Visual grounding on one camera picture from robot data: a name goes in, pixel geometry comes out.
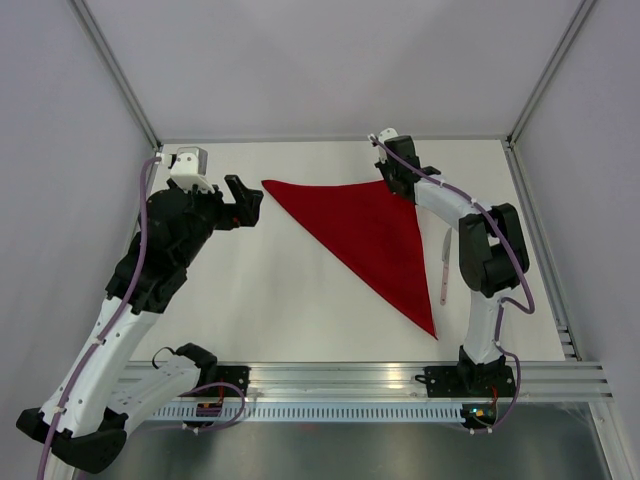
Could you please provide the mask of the red cloth napkin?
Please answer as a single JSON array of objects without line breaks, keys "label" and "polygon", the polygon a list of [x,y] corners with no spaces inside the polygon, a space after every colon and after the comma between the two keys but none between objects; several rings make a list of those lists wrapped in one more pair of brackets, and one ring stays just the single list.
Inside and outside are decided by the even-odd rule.
[{"label": "red cloth napkin", "polygon": [[368,287],[437,336],[415,206],[383,181],[310,186],[264,180],[262,186]]}]

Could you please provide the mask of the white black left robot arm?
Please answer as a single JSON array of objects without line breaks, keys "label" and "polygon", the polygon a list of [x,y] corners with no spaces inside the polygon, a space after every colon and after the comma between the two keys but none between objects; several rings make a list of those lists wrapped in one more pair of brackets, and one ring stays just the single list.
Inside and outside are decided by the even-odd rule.
[{"label": "white black left robot arm", "polygon": [[57,479],[56,457],[97,474],[110,466],[128,437],[173,398],[222,389],[217,357],[187,343],[167,363],[122,391],[115,389],[132,353],[187,280],[187,269],[215,231],[257,224],[264,194],[236,175],[224,178],[233,200],[217,187],[167,188],[142,196],[139,232],[116,265],[94,328],[61,386],[39,408],[24,410],[17,428],[42,443],[38,478]]}]

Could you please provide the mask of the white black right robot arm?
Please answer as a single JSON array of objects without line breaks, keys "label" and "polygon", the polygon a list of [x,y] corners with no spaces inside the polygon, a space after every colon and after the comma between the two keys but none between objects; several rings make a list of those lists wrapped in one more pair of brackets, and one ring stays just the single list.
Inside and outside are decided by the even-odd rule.
[{"label": "white black right robot arm", "polygon": [[379,150],[375,167],[391,193],[434,213],[458,234],[459,271],[471,304],[454,380],[469,395],[500,384],[513,387],[499,345],[504,305],[526,314],[535,311],[525,278],[530,260],[516,208],[510,203],[485,205],[439,170],[423,167],[409,135],[387,129],[369,140]]}]

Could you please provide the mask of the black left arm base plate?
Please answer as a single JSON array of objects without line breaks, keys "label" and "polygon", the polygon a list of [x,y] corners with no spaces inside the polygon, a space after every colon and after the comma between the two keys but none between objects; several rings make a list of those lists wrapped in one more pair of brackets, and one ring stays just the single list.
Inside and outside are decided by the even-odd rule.
[{"label": "black left arm base plate", "polygon": [[[209,383],[228,383],[237,387],[243,394],[247,394],[250,384],[250,367],[248,365],[219,365],[215,376]],[[199,397],[215,398],[219,400],[226,397],[239,398],[240,395],[230,387],[214,386],[197,393]]]}]

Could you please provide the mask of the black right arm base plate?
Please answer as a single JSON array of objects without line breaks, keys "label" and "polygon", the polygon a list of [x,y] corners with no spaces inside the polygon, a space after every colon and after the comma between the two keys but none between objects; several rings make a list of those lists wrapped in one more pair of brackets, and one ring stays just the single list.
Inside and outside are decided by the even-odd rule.
[{"label": "black right arm base plate", "polygon": [[429,366],[414,380],[426,388],[429,398],[511,398],[516,381],[509,366],[494,370],[462,366]]}]

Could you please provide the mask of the aluminium frame post left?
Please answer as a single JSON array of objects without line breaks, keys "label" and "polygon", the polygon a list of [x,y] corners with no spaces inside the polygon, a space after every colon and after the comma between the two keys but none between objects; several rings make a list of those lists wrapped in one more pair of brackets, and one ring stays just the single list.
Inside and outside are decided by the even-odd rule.
[{"label": "aluminium frame post left", "polygon": [[154,151],[160,149],[162,142],[144,111],[138,96],[134,92],[89,3],[85,0],[68,0],[67,4],[83,29],[89,43],[106,68],[109,78],[114,83],[121,100],[124,102],[127,111],[146,142]]}]

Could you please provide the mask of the aluminium frame post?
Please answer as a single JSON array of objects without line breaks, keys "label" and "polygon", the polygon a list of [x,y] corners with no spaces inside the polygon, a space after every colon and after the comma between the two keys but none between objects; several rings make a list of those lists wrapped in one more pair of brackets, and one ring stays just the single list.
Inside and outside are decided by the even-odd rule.
[{"label": "aluminium frame post", "polygon": [[505,136],[503,144],[507,148],[513,149],[516,142],[526,130],[534,112],[544,98],[572,46],[598,4],[598,0],[581,0],[578,3],[560,39],[554,47],[550,58],[536,81],[534,88],[517,116],[516,121],[509,133]]},{"label": "aluminium frame post", "polygon": [[85,0],[68,0],[67,4],[83,29],[89,43],[106,68],[109,78],[114,83],[121,100],[124,102],[127,111],[146,142],[154,151],[160,149],[162,142],[144,111],[138,96],[134,92],[89,3]]}]

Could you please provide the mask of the aluminium frame post right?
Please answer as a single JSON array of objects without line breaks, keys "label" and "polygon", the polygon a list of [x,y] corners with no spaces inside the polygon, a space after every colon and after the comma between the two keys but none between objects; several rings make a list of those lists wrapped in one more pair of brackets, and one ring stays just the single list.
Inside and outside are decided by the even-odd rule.
[{"label": "aluminium frame post right", "polygon": [[598,0],[581,0],[578,3],[560,39],[554,47],[550,58],[536,81],[534,88],[517,116],[516,121],[509,133],[505,136],[503,144],[507,148],[513,149],[516,142],[526,130],[534,112],[544,98],[572,46],[598,4]]}]

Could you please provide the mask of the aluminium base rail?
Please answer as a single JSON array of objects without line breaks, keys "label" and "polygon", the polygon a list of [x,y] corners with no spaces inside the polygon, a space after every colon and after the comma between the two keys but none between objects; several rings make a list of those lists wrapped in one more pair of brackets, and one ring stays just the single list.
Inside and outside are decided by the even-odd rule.
[{"label": "aluminium base rail", "polygon": [[[461,395],[431,376],[453,362],[222,362],[221,370],[247,372],[247,394],[260,401],[449,401],[492,398]],[[613,399],[597,362],[525,361],[513,369],[522,402],[608,402]]]}]

